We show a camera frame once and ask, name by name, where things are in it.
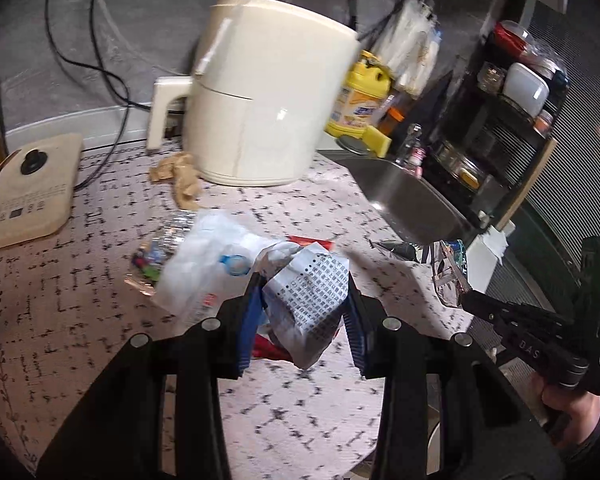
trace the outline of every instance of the yellow sponge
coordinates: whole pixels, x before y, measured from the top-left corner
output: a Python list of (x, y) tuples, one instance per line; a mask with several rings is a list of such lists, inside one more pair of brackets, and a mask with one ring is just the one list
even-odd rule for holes
[(384, 158), (391, 139), (373, 126), (367, 126), (362, 134), (362, 142), (379, 158)]

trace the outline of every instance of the silver rivet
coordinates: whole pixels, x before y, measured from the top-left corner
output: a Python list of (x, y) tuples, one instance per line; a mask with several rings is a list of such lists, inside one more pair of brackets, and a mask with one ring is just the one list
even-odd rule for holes
[(465, 332), (461, 332), (454, 336), (454, 341), (458, 343), (460, 346), (471, 346), (471, 343), (474, 342), (472, 337)]
[(382, 320), (382, 326), (387, 330), (400, 330), (402, 323), (396, 317), (385, 317)]
[(202, 322), (202, 330), (206, 330), (207, 332), (213, 332), (213, 330), (218, 330), (220, 328), (220, 320), (217, 317), (207, 317)]
[(136, 334), (131, 338), (131, 346), (133, 348), (140, 348), (149, 342), (149, 336), (147, 334)]

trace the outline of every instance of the tablecloth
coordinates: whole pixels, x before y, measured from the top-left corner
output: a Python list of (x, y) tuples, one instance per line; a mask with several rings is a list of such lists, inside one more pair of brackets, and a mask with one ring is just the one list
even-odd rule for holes
[[(123, 283), (129, 255), (175, 209), (170, 185), (151, 184), (147, 173), (177, 149), (169, 142), (149, 156), (144, 142), (120, 146), (103, 175), (75, 194), (59, 232), (0, 250), (0, 434), (32, 471), (130, 336), (180, 330), (173, 316)], [(102, 153), (83, 154), (81, 176)], [(320, 155), (304, 178), (286, 186), (203, 183), (200, 204), (224, 208), (263, 235), (333, 240), (362, 293), (421, 333), (449, 338), (470, 323), (471, 315), (440, 303), (429, 266), (389, 260), (369, 246), (369, 238), (396, 236), (349, 172)], [(344, 330), (310, 370), (257, 360), (240, 380), (219, 381), (234, 478), (320, 480), (346, 472), (375, 446), (382, 391), (383, 380), (360, 378)], [(172, 425), (166, 415), (168, 472)]]

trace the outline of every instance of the human hand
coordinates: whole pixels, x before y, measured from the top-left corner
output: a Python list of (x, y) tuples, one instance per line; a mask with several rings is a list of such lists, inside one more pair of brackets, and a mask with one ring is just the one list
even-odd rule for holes
[(571, 417), (561, 440), (554, 443), (558, 449), (579, 446), (596, 429), (600, 420), (599, 396), (548, 384), (544, 377), (535, 372), (531, 377), (531, 385), (545, 406)]

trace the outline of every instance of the brown tissue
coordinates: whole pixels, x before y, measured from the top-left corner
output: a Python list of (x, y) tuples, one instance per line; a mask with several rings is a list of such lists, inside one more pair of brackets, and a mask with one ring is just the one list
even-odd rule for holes
[(155, 168), (149, 168), (151, 182), (173, 179), (173, 193), (179, 209), (196, 211), (196, 198), (200, 194), (198, 172), (193, 167), (193, 155), (187, 152), (168, 156)]

